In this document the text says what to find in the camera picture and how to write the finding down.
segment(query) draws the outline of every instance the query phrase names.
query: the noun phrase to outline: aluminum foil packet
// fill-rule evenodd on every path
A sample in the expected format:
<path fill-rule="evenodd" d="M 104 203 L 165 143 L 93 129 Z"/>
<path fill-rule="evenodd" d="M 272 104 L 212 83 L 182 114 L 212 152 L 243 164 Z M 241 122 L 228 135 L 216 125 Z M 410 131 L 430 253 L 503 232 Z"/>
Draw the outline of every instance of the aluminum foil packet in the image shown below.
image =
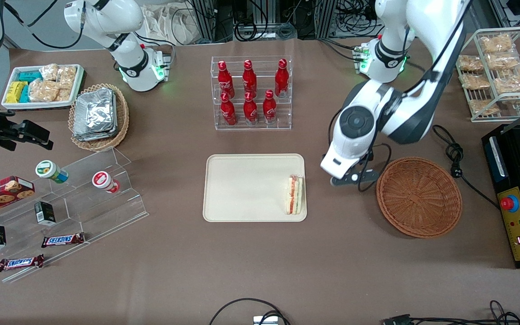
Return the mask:
<path fill-rule="evenodd" d="M 116 95 L 100 88 L 76 99 L 74 137 L 80 141 L 110 138 L 117 134 Z"/>

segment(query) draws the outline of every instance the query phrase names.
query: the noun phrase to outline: coca-cola bottle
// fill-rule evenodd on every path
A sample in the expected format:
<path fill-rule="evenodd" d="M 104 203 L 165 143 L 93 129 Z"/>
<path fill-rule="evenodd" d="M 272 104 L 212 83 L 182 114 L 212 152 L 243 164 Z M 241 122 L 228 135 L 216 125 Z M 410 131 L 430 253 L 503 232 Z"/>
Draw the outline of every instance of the coca-cola bottle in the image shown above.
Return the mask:
<path fill-rule="evenodd" d="M 276 87 L 274 92 L 277 97 L 283 98 L 288 95 L 288 69 L 286 68 L 286 59 L 281 58 L 278 61 L 278 71 L 276 72 Z"/>
<path fill-rule="evenodd" d="M 244 74 L 242 74 L 244 80 L 244 92 L 252 94 L 252 98 L 256 98 L 256 74 L 252 70 L 252 61 L 244 61 Z"/>
<path fill-rule="evenodd" d="M 218 68 L 218 83 L 220 84 L 220 89 L 223 93 L 227 93 L 230 96 L 230 99 L 232 99 L 235 95 L 234 84 L 232 82 L 232 75 L 226 68 L 226 62 L 218 62 Z"/>
<path fill-rule="evenodd" d="M 220 109 L 222 110 L 222 116 L 226 120 L 228 126 L 233 126 L 238 123 L 238 117 L 236 116 L 236 111 L 234 110 L 234 104 L 230 101 L 228 93 L 222 93 L 220 95 L 220 99 L 222 99 L 222 104 L 220 105 Z"/>
<path fill-rule="evenodd" d="M 248 126 L 256 125 L 258 123 L 258 114 L 256 113 L 256 103 L 252 93 L 245 93 L 244 99 L 244 116 L 246 117 L 246 124 Z"/>
<path fill-rule="evenodd" d="M 266 98 L 262 103 L 262 111 L 264 112 L 264 121 L 266 124 L 274 124 L 276 122 L 276 100 L 274 99 L 274 92 L 266 90 Z"/>

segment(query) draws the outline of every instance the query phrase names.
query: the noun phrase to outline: table surface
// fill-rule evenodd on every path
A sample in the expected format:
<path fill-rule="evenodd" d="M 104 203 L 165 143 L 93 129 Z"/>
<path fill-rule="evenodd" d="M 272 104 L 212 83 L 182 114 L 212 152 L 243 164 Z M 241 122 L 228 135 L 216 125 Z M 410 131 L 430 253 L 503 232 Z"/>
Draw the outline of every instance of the table surface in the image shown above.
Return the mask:
<path fill-rule="evenodd" d="M 350 43 L 361 43 L 353 39 Z M 418 42 L 411 62 L 430 66 Z M 291 55 L 291 131 L 217 132 L 210 99 L 211 56 Z M 10 50 L 11 66 L 78 63 L 85 86 L 111 83 L 130 107 L 130 129 L 118 149 L 131 159 L 132 185 L 150 216 L 12 284 L 0 282 L 2 324 L 207 324 L 226 302 L 256 297 L 279 306 L 295 325 L 377 324 L 416 317 L 489 317 L 490 300 L 520 315 L 520 270 L 501 216 L 458 182 L 463 214 L 449 234 L 414 239 L 382 216 L 374 190 L 331 187 L 320 169 L 326 129 L 349 90 L 364 80 L 349 60 L 316 41 L 227 43 L 177 49 L 170 81 L 135 93 L 112 70 L 105 50 Z M 421 76 L 408 67 L 394 82 L 404 90 Z M 51 152 L 18 144 L 0 148 L 0 179 L 35 178 L 43 159 L 60 165 L 90 154 L 70 141 L 68 111 L 18 113 L 51 131 Z M 435 123 L 464 148 L 466 177 L 489 197 L 493 188 L 481 136 L 497 123 L 471 123 L 454 76 Z M 445 169 L 445 144 L 434 134 L 417 144 L 388 142 L 393 159 L 425 157 Z M 202 218 L 206 159 L 212 154 L 298 153 L 305 159 L 308 216 L 300 223 L 209 223 Z M 377 168 L 384 162 L 376 153 Z M 242 302 L 218 324 L 250 324 L 264 306 Z"/>

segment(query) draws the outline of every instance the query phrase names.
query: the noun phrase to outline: emergency stop button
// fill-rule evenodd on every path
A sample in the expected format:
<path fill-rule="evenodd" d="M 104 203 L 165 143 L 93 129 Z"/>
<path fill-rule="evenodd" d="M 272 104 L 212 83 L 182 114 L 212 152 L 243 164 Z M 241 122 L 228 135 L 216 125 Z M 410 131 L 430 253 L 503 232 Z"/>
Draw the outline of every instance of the emergency stop button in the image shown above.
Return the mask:
<path fill-rule="evenodd" d="M 508 212 L 517 212 L 519 209 L 519 199 L 514 195 L 507 195 L 501 199 L 501 208 Z"/>

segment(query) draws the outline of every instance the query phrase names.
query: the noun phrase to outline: white plastic bag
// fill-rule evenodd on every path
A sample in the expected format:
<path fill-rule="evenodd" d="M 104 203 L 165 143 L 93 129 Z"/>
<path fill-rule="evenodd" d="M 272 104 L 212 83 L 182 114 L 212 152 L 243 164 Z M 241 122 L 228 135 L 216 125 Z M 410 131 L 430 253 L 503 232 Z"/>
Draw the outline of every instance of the white plastic bag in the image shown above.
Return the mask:
<path fill-rule="evenodd" d="M 143 5 L 142 12 L 144 14 L 144 29 L 149 38 L 164 39 L 176 45 L 187 45 L 194 43 L 201 37 L 196 26 L 196 20 L 192 16 L 194 10 L 192 10 L 192 5 L 189 2 Z"/>

